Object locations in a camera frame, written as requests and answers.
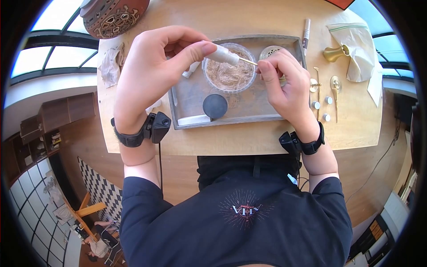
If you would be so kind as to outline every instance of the brown clay pot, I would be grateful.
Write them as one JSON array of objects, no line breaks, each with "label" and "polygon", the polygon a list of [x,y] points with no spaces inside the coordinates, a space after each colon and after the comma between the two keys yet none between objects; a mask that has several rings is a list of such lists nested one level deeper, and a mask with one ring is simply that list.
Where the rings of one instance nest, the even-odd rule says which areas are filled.
[{"label": "brown clay pot", "polygon": [[150,0],[83,0],[80,16],[90,35],[110,39],[132,28]]}]

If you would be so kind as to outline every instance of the wrist-mounted camera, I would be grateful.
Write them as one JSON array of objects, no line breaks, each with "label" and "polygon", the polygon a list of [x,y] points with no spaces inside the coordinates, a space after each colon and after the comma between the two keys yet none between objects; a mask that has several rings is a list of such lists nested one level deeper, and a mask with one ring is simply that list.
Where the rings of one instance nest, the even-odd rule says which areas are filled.
[{"label": "wrist-mounted camera", "polygon": [[292,132],[290,134],[289,132],[285,132],[279,138],[280,145],[290,155],[293,155],[295,157],[299,156],[301,152],[303,152],[305,155],[312,155],[316,153],[319,147],[325,144],[325,133],[323,131],[323,125],[320,121],[318,123],[320,127],[320,134],[319,138],[316,141],[305,144],[299,140],[298,136],[296,135],[296,132]]},{"label": "wrist-mounted camera", "polygon": [[150,113],[138,133],[125,135],[117,131],[114,118],[111,119],[111,126],[114,127],[114,133],[120,143],[126,147],[138,147],[145,138],[151,139],[151,142],[154,144],[160,143],[169,131],[170,123],[171,120],[163,112],[159,111],[157,114]]}]

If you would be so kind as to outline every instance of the fingernail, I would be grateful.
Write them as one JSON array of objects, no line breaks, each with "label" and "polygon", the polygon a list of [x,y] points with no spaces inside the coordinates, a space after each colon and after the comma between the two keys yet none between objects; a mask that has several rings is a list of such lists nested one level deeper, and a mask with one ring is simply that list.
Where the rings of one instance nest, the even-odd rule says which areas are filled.
[{"label": "fingernail", "polygon": [[266,72],[269,70],[268,63],[262,60],[258,61],[258,68],[260,69],[261,72]]},{"label": "fingernail", "polygon": [[212,54],[216,50],[217,50],[216,45],[214,43],[211,43],[211,42],[205,42],[204,46],[202,46],[202,54],[204,57]]}]

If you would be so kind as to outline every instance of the marker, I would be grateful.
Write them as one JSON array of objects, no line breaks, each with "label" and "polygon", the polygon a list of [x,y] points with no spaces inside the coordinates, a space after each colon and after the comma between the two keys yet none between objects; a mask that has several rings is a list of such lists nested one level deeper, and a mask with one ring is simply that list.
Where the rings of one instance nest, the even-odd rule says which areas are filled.
[{"label": "marker", "polygon": [[304,56],[307,55],[308,37],[310,36],[310,19],[305,19],[305,30],[302,39],[302,49],[304,50]]}]

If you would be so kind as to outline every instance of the round black stone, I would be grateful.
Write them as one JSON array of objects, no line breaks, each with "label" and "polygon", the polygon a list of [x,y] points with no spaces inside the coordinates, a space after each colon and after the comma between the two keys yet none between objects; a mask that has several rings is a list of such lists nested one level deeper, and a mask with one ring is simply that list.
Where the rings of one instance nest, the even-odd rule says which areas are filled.
[{"label": "round black stone", "polygon": [[203,101],[203,111],[211,119],[219,119],[227,112],[228,103],[222,95],[211,94]]}]

